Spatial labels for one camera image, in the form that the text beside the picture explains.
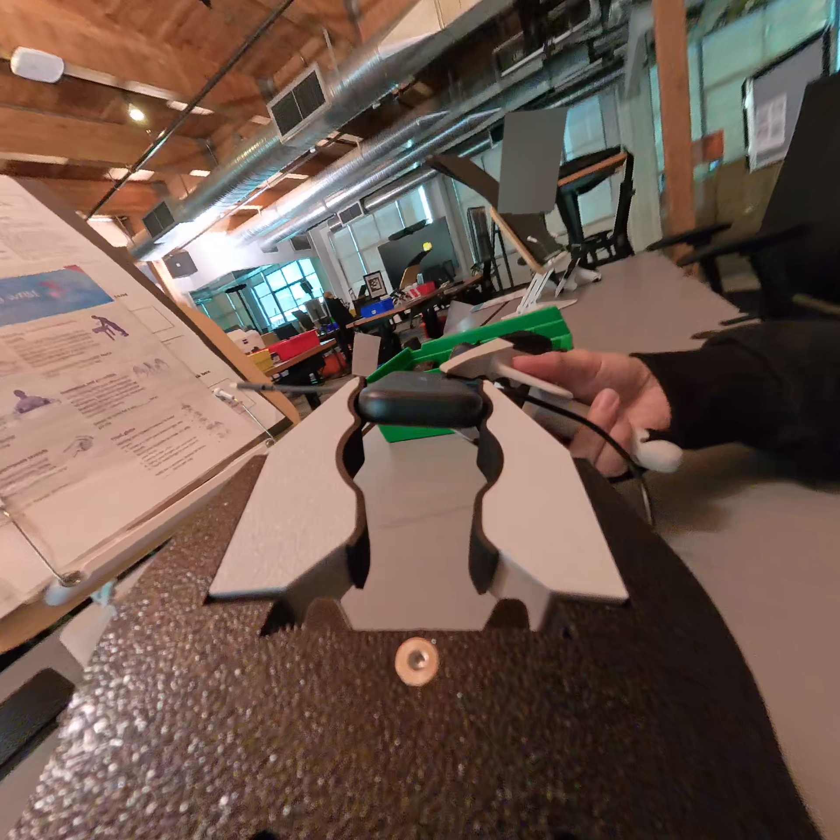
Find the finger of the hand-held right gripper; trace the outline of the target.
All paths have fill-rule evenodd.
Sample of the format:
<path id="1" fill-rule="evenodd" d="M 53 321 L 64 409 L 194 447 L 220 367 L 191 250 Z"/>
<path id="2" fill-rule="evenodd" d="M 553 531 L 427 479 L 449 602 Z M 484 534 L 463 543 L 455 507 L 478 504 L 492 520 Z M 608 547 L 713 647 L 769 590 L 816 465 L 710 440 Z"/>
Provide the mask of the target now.
<path id="1" fill-rule="evenodd" d="M 514 369 L 510 358 L 454 358 L 440 365 L 442 375 L 459 377 L 465 380 L 484 377 L 488 380 L 517 380 L 518 371 Z"/>
<path id="2" fill-rule="evenodd" d="M 453 350 L 453 361 L 467 361 L 489 358 L 500 354 L 505 359 L 524 355 L 525 350 L 509 338 L 495 338 L 483 343 L 460 343 Z"/>

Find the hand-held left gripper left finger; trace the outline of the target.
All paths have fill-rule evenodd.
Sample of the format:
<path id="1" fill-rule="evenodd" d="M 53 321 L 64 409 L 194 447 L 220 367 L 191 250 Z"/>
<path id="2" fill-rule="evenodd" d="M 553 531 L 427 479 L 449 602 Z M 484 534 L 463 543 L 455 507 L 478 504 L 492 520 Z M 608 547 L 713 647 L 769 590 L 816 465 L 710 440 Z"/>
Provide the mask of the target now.
<path id="1" fill-rule="evenodd" d="M 364 385 L 352 377 L 269 451 L 208 601 L 271 601 L 285 621 L 301 621 L 319 598 L 364 588 L 370 536 L 354 480 L 364 464 Z"/>

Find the green storage bin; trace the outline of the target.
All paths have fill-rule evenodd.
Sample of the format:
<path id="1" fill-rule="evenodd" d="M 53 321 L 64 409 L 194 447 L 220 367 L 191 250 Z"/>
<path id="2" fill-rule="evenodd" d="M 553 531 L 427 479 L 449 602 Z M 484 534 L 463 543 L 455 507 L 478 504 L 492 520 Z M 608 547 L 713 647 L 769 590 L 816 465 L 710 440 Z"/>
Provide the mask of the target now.
<path id="1" fill-rule="evenodd" d="M 405 349 L 394 358 L 381 365 L 374 373 L 365 380 L 375 382 L 384 375 L 395 371 L 436 371 L 442 363 L 453 359 L 453 350 L 460 343 L 483 343 L 495 338 L 509 338 L 518 347 L 526 351 L 524 355 L 538 355 L 550 351 L 566 351 L 572 348 L 571 331 L 569 330 L 560 310 L 549 306 L 527 314 L 514 315 L 507 320 L 489 322 L 487 324 L 467 329 L 462 332 L 454 332 L 439 339 L 431 339 L 417 345 L 415 349 Z M 482 390 L 485 397 L 484 384 L 498 385 L 501 388 L 510 387 L 513 391 L 524 391 L 527 388 L 539 388 L 539 380 L 528 374 L 518 373 L 517 380 L 498 379 L 488 380 L 484 377 L 472 379 Z M 431 427 L 401 427 L 368 423 L 363 420 L 356 410 L 356 398 L 353 408 L 365 424 L 371 424 L 381 429 L 385 439 L 390 443 L 403 440 L 426 438 L 445 434 L 458 434 L 477 445 L 480 425 L 477 427 L 453 429 L 453 428 L 431 428 Z M 488 404 L 487 418 L 490 412 Z"/>

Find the black cable blue usb plug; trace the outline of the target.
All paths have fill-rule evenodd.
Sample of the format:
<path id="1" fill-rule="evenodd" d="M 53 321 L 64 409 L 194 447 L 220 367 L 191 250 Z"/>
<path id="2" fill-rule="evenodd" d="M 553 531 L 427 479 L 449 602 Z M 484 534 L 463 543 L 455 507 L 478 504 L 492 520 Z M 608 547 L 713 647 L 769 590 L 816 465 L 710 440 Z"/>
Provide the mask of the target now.
<path id="1" fill-rule="evenodd" d="M 546 402 L 542 399 L 539 399 L 536 396 L 533 396 L 529 393 L 525 393 L 525 391 L 518 391 L 515 390 L 512 392 L 518 399 L 521 399 L 523 403 L 536 406 L 537 408 L 542 408 L 543 410 L 560 417 L 576 426 L 583 426 L 594 434 L 596 434 L 604 444 L 609 446 L 620 458 L 623 460 L 626 471 L 631 474 L 631 476 L 635 479 L 640 497 L 642 498 L 642 502 L 644 505 L 644 513 L 647 520 L 647 524 L 651 527 L 651 529 L 656 530 L 656 515 L 655 515 L 655 505 L 649 493 L 648 483 L 645 477 L 645 468 L 638 464 L 635 457 L 629 453 L 625 447 L 621 446 L 614 437 L 612 437 L 609 433 L 607 433 L 604 429 L 597 426 L 595 423 L 590 421 L 586 416 L 571 411 L 569 408 L 561 406 L 561 405 L 554 405 L 549 402 Z"/>

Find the rounded black usb hub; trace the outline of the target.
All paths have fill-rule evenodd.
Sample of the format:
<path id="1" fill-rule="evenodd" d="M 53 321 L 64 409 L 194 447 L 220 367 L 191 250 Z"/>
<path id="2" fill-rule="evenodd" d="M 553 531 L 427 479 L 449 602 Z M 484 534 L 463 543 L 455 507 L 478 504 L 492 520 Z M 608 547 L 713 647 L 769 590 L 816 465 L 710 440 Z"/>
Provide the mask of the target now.
<path id="1" fill-rule="evenodd" d="M 462 429 L 479 426 L 488 404 L 476 381 L 436 371 L 395 371 L 368 381 L 356 410 L 372 424 Z"/>

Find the person's right forearm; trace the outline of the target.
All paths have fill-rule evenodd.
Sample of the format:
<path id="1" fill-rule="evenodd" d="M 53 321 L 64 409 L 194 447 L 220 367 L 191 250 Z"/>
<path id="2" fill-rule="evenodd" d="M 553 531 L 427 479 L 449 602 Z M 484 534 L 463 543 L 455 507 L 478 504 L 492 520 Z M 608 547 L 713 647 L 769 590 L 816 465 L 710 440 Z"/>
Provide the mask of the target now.
<path id="1" fill-rule="evenodd" d="M 658 435 L 688 450 L 745 445 L 811 482 L 839 478 L 837 321 L 762 322 L 697 350 L 635 353 L 670 410 Z"/>

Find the person's right hand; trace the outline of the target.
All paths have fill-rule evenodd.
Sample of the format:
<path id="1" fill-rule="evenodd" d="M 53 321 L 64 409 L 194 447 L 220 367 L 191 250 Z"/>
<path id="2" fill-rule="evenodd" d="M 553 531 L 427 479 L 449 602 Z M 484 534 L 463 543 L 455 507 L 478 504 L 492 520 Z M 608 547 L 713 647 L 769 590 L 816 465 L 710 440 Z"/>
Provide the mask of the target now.
<path id="1" fill-rule="evenodd" d="M 632 454 L 635 433 L 668 430 L 671 412 L 662 386 L 640 359 L 589 350 L 519 355 L 517 371 L 572 394 L 586 418 Z"/>

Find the large black screen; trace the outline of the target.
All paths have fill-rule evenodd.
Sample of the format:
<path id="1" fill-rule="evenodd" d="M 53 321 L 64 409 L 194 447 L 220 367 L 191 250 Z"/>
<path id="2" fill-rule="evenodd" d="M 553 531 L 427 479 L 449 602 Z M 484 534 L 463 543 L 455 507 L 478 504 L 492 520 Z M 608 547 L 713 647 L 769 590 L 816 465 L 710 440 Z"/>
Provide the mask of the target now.
<path id="1" fill-rule="evenodd" d="M 381 262 L 393 288 L 399 288 L 406 268 L 417 265 L 421 273 L 432 271 L 432 280 L 447 273 L 453 279 L 459 266 L 445 217 L 423 220 L 392 234 L 378 246 Z"/>

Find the raised wooden top desk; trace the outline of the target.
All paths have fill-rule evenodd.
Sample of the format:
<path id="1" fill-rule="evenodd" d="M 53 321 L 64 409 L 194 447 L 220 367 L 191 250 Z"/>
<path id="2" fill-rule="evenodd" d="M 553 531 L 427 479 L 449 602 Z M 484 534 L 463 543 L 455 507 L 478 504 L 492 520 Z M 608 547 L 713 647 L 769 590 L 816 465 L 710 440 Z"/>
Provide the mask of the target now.
<path id="1" fill-rule="evenodd" d="M 622 146 L 599 150 L 561 165 L 555 205 L 568 236 L 568 250 L 579 266 L 594 270 L 634 255 L 628 233 L 634 190 L 632 152 Z M 611 230 L 586 235 L 581 220 L 580 198 L 623 171 Z"/>

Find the ceiling vent grille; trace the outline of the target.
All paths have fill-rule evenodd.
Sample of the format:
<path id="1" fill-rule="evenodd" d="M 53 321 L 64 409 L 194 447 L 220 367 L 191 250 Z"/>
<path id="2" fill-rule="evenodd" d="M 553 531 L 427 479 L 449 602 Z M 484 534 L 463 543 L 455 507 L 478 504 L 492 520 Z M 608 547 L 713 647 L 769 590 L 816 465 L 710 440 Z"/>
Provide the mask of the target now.
<path id="1" fill-rule="evenodd" d="M 319 116 L 330 102 L 329 88 L 315 62 L 267 103 L 278 140 L 287 142 Z"/>

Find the black office chair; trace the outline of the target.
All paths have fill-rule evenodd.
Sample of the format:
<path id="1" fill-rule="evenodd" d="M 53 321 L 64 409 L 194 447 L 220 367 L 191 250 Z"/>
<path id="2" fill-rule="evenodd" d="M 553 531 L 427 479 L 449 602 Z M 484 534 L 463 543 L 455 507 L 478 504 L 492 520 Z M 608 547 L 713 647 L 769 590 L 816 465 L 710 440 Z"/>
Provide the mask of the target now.
<path id="1" fill-rule="evenodd" d="M 698 264 L 710 288 L 723 296 L 718 260 L 740 256 L 751 265 L 760 292 L 734 301 L 740 318 L 838 319 L 839 304 L 839 76 L 805 88 L 791 145 L 766 206 L 759 231 L 712 244 L 730 223 L 697 227 L 647 247 L 691 248 L 679 267 Z"/>

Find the white notice board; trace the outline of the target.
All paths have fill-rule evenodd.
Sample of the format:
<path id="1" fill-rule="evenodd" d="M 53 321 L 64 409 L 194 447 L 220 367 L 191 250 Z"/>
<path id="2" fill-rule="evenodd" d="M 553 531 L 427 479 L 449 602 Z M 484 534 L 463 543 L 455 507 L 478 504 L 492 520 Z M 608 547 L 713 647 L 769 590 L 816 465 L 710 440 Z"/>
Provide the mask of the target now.
<path id="1" fill-rule="evenodd" d="M 805 89 L 829 72 L 828 29 L 802 41 L 742 84 L 745 155 L 749 172 L 784 159 Z"/>

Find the white printed sheet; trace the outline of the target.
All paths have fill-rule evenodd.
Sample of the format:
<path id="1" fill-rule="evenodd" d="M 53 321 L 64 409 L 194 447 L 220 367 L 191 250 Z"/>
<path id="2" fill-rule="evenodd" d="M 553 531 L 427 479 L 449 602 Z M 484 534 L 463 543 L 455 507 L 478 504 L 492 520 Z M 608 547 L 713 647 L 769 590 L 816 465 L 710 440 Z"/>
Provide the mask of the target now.
<path id="1" fill-rule="evenodd" d="M 93 240 L 2 176 L 2 326 L 124 301 L 131 279 Z"/>

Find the wooden post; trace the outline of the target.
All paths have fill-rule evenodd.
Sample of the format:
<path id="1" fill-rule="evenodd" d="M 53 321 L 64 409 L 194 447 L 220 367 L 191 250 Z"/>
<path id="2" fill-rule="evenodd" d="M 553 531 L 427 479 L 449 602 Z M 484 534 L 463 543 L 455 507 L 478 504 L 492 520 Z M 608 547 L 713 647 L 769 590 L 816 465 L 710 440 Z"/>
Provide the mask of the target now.
<path id="1" fill-rule="evenodd" d="M 664 150 L 665 222 L 667 236 L 674 236 L 696 225 L 686 7 L 682 1 L 653 1 L 652 13 Z"/>

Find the white oval wireless device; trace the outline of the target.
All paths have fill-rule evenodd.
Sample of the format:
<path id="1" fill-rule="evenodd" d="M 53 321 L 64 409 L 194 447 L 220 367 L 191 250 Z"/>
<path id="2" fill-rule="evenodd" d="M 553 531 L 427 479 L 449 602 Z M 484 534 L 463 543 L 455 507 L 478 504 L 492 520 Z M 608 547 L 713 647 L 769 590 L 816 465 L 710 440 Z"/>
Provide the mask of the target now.
<path id="1" fill-rule="evenodd" d="M 8 61 L 10 70 L 17 77 L 47 84 L 57 83 L 66 67 L 59 56 L 23 46 L 16 47 Z"/>

